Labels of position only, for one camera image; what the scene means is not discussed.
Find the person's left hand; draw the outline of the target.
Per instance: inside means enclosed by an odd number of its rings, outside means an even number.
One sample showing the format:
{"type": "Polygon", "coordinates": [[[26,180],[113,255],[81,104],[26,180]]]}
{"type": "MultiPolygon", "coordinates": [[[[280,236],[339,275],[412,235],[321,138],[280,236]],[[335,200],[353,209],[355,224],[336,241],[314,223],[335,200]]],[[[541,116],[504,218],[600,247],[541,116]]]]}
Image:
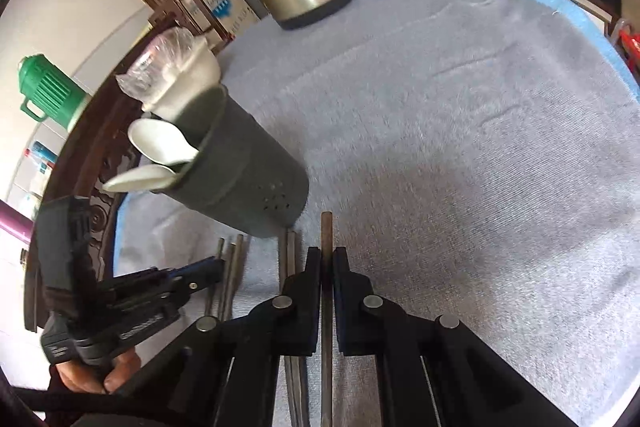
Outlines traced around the person's left hand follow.
{"type": "Polygon", "coordinates": [[[111,370],[105,375],[102,375],[99,367],[88,366],[78,360],[60,363],[56,370],[62,383],[70,391],[106,395],[126,384],[141,366],[137,351],[130,349],[114,358],[111,370]]]}

